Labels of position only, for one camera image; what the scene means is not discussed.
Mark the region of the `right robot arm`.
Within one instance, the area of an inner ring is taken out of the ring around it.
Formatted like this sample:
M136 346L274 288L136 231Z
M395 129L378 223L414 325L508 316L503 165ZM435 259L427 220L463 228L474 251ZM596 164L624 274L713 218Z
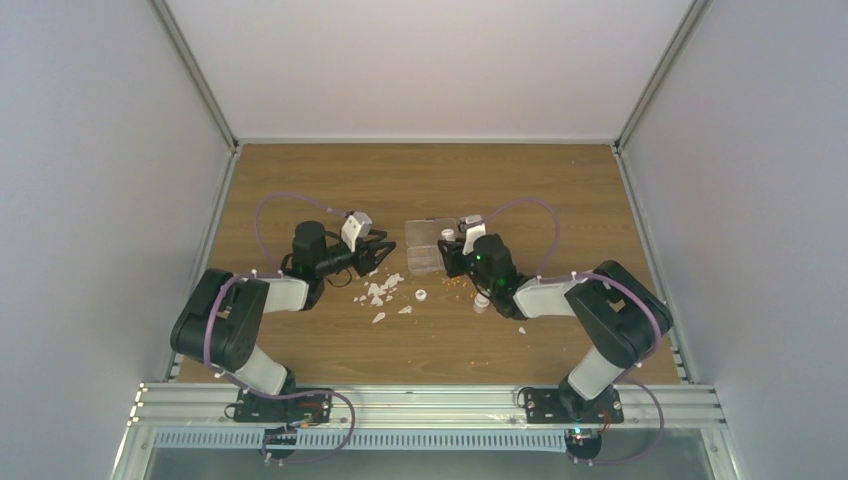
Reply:
M572 410L595 403L652 356L673 325L665 304L613 260L590 271L542 278L520 273L497 234L477 238L472 247L441 239L437 248L448 276L468 277L501 316L579 321L592 345L558 386L562 405Z

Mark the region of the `clear plastic pill organizer box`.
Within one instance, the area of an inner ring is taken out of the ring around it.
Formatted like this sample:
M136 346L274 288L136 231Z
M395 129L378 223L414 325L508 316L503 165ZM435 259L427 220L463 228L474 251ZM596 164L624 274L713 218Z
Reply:
M415 276L444 272L444 262L437 243L443 240L442 231L457 232L454 218L431 217L405 222L407 267Z

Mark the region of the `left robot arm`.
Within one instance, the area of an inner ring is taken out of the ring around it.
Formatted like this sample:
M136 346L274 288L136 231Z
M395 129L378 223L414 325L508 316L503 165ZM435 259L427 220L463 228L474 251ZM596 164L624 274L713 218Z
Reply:
M296 394L293 372L257 344L264 315L313 309L329 277L366 276L396 247L362 212L349 214L337 232L318 221L302 222L275 273L206 270L174 324L171 348L248 395L288 400Z

